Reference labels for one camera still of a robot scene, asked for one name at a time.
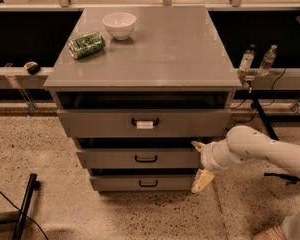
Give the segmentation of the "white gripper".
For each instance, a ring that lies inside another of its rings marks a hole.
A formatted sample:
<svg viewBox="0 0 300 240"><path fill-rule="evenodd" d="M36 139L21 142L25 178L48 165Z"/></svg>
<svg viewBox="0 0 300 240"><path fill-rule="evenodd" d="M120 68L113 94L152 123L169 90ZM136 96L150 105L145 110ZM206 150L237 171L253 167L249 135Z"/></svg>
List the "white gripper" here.
<svg viewBox="0 0 300 240"><path fill-rule="evenodd" d="M201 164L205 168L197 170L191 187L192 193L201 192L214 179L213 173L226 170L239 162L239 156L230 151L226 140L208 144L192 141L191 144L200 152Z"/></svg>

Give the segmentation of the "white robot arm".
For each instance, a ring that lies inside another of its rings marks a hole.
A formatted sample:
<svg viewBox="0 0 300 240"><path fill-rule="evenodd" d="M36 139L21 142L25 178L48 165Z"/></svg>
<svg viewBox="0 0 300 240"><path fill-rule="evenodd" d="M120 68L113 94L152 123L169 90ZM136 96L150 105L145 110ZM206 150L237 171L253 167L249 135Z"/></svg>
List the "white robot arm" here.
<svg viewBox="0 0 300 240"><path fill-rule="evenodd" d="M221 141L209 144L192 141L191 144L200 153L201 163L192 193L201 192L217 173L254 159L268 161L300 179L300 145L271 139L249 126L231 128Z"/></svg>

